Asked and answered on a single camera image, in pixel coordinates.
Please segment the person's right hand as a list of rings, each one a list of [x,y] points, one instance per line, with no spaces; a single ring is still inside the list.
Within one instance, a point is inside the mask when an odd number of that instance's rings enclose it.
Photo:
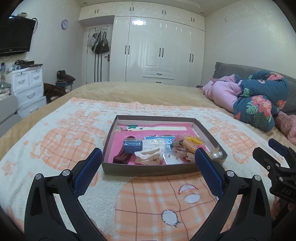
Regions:
[[[271,218],[273,220],[276,219],[276,217],[279,215],[279,213],[284,209],[284,207],[288,204],[287,201],[275,196],[273,204],[270,209]]]

